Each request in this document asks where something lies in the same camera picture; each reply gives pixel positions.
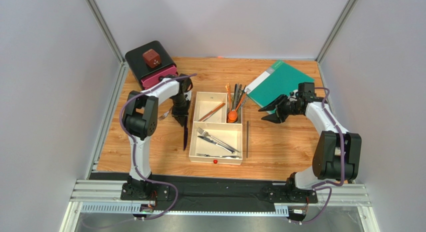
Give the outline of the blue serrated knife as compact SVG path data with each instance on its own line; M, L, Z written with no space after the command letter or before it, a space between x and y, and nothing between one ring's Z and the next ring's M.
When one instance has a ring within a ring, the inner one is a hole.
M184 134L183 134L183 150L185 151L188 145L188 136L189 136L189 129L188 125L184 124L183 126Z

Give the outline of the blue-grey chopstick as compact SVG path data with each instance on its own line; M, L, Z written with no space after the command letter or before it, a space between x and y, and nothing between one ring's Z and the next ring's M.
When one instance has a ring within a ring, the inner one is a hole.
M250 142L249 142L249 131L250 131L250 122L247 120L246 121L246 140L245 140L245 149L246 149L246 152L245 152L245 158L246 159L248 159L249 158L249 144L250 144Z

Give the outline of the orange spoon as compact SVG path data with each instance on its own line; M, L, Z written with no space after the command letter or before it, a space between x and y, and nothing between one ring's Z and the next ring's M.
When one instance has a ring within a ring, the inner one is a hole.
M227 122L228 123L236 123L239 119L239 110L244 106L244 103L246 101L246 93L243 92L241 99L239 99L238 104L235 109L230 109L230 111L227 114Z

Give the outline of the orange chopstick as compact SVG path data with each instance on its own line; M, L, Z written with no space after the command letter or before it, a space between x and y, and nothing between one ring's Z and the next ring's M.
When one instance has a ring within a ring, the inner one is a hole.
M199 122L203 122L203 121L207 120L208 118L210 118L213 114L215 114L217 111L219 111L225 105L226 104L224 102L221 103L221 104L219 104L214 109L212 109L210 112L208 112L206 115L204 115L203 117L201 117L198 121Z

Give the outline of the black spoon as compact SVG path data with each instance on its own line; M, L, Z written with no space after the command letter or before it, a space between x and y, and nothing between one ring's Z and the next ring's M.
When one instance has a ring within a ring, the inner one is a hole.
M239 101L240 87L241 87L241 84L239 83L235 85L234 98L233 98L233 110L236 109L237 103Z

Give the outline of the silver table knife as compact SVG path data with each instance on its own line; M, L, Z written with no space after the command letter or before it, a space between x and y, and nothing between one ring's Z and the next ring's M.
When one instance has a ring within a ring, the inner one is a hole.
M231 148L229 148L229 147L227 147L227 146L224 146L224 145L222 145L222 144L220 144L220 143L218 143L218 142L215 142L215 141L213 141L212 139L209 139L209 138L207 138L207 137L205 137L205 136L198 135L197 137L198 137L198 138L200 138L200 139L202 139L202 140L204 140L204 141L206 141L206 142L208 142L208 143L211 143L211 144L213 144L213 145L215 145L215 146L218 146L218 147L220 147L220 148L222 148L222 149L224 149L224 150L226 150L226 151L228 151L228 152L230 152L230 153L232 153L232 154L235 154L235 153L236 153L236 151L235 151L235 150L233 150L233 149L231 149Z

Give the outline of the gold ornate spoon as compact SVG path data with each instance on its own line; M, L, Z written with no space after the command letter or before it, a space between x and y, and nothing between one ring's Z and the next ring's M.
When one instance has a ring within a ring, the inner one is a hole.
M231 94L231 85L229 83L227 83L225 85L225 89L226 89L226 93L227 93L227 99L228 99L228 110L231 111L232 110L232 94Z

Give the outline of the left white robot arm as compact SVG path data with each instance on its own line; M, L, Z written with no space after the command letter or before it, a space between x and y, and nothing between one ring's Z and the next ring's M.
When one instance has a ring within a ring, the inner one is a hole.
M158 126L159 106L172 99L172 117L183 127L183 148L188 146L189 109L193 83L190 75L167 76L158 84L140 92L132 91L120 110L120 126L128 135L131 146L131 169L123 188L150 194L155 183L150 179L151 138Z

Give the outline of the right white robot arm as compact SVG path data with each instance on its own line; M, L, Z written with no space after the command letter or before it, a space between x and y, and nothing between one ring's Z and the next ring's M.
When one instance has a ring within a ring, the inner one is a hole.
M359 171L362 138L349 132L330 111L327 97L316 94L313 82L302 82L294 95L279 95L261 112L271 114L264 121L281 124L289 116L304 115L314 125L319 140L311 167L295 172L290 181L301 190L313 189L327 184L341 187L345 181L354 180Z

